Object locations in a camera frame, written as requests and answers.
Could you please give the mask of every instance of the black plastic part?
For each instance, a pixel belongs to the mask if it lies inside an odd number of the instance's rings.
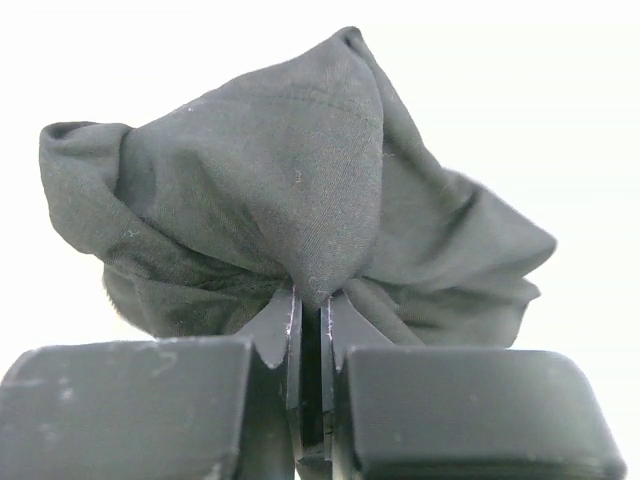
[[[586,378],[561,355],[359,347],[336,380],[338,478],[624,478]]]
[[[60,346],[0,385],[0,480],[600,479],[625,464],[547,352],[393,345],[287,284],[231,337]]]
[[[24,354],[0,388],[0,478],[293,479],[299,314],[285,289],[235,337]]]

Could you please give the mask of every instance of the crumpled fabric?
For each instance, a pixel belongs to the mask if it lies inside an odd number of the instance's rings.
[[[507,347],[555,249],[438,163],[356,28],[139,128],[47,126],[40,168],[53,227],[156,337],[232,334],[291,278],[400,345]]]

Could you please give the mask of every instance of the white wall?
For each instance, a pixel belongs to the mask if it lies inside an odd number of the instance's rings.
[[[220,12],[135,8],[25,13],[24,28],[9,25],[11,41],[3,42],[0,376],[37,345],[141,335],[111,311],[100,264],[49,225],[39,129],[85,119],[141,125],[350,23],[256,26]],[[517,347],[578,362],[633,468],[640,451],[640,28],[356,24],[441,163],[487,184],[559,239],[555,257],[531,277],[543,296]],[[640,479],[640,471],[629,478]]]

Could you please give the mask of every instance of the black cloth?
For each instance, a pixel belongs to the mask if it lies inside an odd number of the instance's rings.
[[[510,346],[555,248],[440,166],[356,28],[139,128],[50,125],[40,168],[54,228],[157,337],[234,333],[291,277],[397,344]]]

